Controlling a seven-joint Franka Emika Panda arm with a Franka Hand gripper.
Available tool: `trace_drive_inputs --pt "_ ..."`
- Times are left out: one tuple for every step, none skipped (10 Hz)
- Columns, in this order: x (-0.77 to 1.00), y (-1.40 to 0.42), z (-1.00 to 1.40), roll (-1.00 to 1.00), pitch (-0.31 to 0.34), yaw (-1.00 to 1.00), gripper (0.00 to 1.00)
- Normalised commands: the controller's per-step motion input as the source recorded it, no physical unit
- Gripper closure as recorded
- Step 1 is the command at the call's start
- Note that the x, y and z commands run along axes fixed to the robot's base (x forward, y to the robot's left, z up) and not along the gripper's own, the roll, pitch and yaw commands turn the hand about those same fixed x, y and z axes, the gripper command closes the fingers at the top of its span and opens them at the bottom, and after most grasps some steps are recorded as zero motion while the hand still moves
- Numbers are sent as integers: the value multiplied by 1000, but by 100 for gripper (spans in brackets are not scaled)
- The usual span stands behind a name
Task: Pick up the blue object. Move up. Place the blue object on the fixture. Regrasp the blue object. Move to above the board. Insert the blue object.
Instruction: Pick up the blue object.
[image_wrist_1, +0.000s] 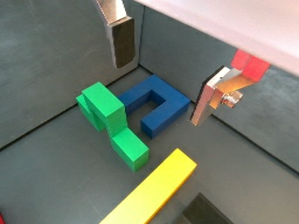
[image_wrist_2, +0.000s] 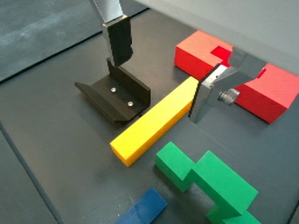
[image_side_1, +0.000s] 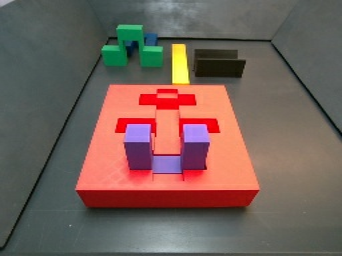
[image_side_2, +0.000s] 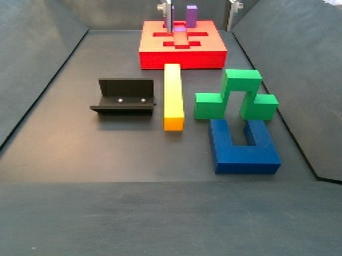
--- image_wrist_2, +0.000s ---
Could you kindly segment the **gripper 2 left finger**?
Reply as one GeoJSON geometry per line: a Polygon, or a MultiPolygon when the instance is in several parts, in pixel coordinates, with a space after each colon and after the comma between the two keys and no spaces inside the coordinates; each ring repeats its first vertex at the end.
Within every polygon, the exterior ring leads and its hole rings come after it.
{"type": "Polygon", "coordinates": [[[112,63],[119,67],[134,55],[130,17],[123,12],[119,0],[90,2],[100,19],[112,63]]]}

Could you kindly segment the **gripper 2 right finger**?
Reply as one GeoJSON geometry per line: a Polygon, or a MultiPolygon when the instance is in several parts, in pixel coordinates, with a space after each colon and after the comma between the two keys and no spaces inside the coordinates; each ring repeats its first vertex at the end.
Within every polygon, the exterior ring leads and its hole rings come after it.
{"type": "Polygon", "coordinates": [[[234,103],[239,97],[235,87],[253,81],[266,64],[257,56],[236,47],[232,48],[228,67],[216,65],[198,85],[188,114],[194,123],[202,120],[211,107],[219,102],[224,102],[227,105],[234,103]]]}

